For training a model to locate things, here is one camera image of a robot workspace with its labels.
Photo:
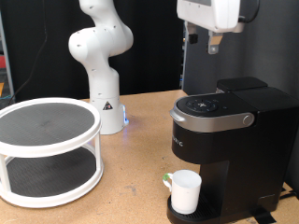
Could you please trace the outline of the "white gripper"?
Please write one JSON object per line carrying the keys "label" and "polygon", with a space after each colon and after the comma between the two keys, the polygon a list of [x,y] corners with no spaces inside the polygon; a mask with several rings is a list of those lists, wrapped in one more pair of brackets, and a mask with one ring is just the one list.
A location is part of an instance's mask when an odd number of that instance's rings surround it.
{"label": "white gripper", "polygon": [[186,40],[196,44],[196,25],[208,32],[207,52],[217,54],[223,33],[232,32],[237,26],[240,0],[177,0],[177,14],[185,20]]}

